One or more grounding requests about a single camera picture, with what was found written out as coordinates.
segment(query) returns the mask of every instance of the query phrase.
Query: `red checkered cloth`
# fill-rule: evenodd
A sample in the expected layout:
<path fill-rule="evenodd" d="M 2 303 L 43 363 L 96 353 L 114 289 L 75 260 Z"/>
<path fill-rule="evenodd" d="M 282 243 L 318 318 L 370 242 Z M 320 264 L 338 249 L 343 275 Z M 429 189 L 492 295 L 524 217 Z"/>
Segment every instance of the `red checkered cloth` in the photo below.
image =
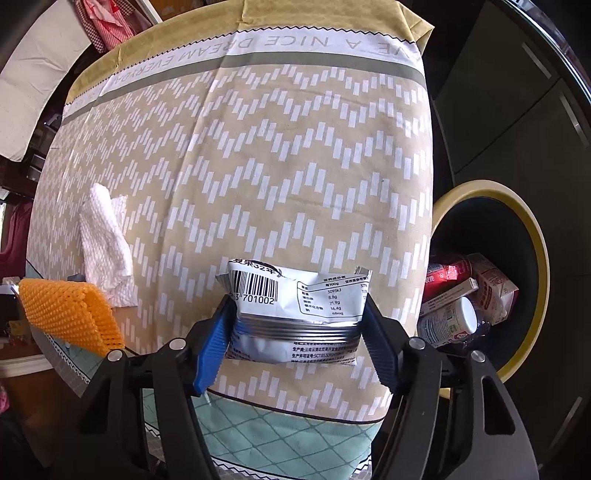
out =
<path fill-rule="evenodd" d="M 78 13 L 78 19 L 80 20 L 80 24 L 82 25 L 83 30 L 88 35 L 88 39 L 90 42 L 95 46 L 96 51 L 98 53 L 106 53 L 107 47 L 105 46 L 105 42 L 100 37 L 99 32 L 97 31 L 94 23 L 88 16 L 86 12 L 86 8 L 84 8 L 84 4 L 82 3 L 83 0 L 76 0 L 74 2 L 74 6 L 76 7 L 76 12 Z"/>
<path fill-rule="evenodd" d="M 99 53 L 106 53 L 137 33 L 126 20 L 138 15 L 128 0 L 74 0 L 74 5 L 82 28 Z M 138 25 L 142 30 L 150 26 L 141 22 Z"/>
<path fill-rule="evenodd" d="M 108 50 L 115 48 L 135 35 L 113 0 L 82 1 L 91 22 L 94 23 Z"/>

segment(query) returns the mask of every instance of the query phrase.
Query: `clothing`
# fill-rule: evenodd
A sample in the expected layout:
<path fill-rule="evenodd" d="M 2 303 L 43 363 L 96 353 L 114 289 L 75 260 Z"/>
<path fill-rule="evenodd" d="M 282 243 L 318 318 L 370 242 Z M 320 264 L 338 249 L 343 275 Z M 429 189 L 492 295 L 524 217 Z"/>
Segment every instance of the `clothing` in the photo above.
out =
<path fill-rule="evenodd" d="M 151 27 L 128 0 L 74 0 L 82 28 L 99 53 L 106 53 Z"/>
<path fill-rule="evenodd" d="M 8 401 L 8 394 L 2 384 L 0 384 L 0 413 L 4 413 L 8 410 L 10 402 Z"/>

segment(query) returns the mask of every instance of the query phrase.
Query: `table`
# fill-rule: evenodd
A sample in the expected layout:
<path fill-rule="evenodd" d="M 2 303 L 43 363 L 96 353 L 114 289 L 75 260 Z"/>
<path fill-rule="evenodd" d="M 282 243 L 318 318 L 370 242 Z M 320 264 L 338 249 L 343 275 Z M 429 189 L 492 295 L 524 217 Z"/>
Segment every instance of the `table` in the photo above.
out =
<path fill-rule="evenodd" d="M 115 317 L 131 351 L 155 351 L 208 318 L 224 293 L 215 275 L 240 257 L 369 268 L 379 308 L 414 333 L 431 232 L 420 54 L 432 27 L 387 0 L 338 3 L 200 8 L 121 45 L 73 85 L 28 259 L 44 278 L 81 272 L 84 196 L 94 182 L 127 195 L 139 305 Z M 40 346 L 83 382 L 96 368 L 59 340 Z M 346 480 L 367 474 L 390 398 L 362 342 L 354 367 L 226 360 L 196 409 L 224 472 Z"/>

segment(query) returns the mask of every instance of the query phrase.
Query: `cardboard box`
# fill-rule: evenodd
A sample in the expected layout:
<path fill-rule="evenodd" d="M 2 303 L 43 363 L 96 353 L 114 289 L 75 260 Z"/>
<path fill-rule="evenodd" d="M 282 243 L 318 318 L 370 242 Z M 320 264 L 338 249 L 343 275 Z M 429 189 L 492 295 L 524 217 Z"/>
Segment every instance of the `cardboard box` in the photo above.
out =
<path fill-rule="evenodd" d="M 478 282 L 478 291 L 469 296 L 470 300 L 491 325 L 501 323 L 511 313 L 519 289 L 484 255 L 471 254 L 468 259 Z"/>

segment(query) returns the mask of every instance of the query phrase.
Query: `snack packet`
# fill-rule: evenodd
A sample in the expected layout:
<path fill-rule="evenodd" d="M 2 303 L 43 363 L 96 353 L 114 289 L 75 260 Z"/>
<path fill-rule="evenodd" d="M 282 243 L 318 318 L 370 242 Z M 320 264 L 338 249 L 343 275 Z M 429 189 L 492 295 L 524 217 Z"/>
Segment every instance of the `snack packet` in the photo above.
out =
<path fill-rule="evenodd" d="M 472 267 L 466 257 L 448 255 L 437 260 L 427 267 L 423 303 L 472 276 Z"/>
<path fill-rule="evenodd" d="M 236 302 L 226 356 L 255 362 L 353 363 L 371 271 L 320 274 L 254 260 L 217 280 Z"/>

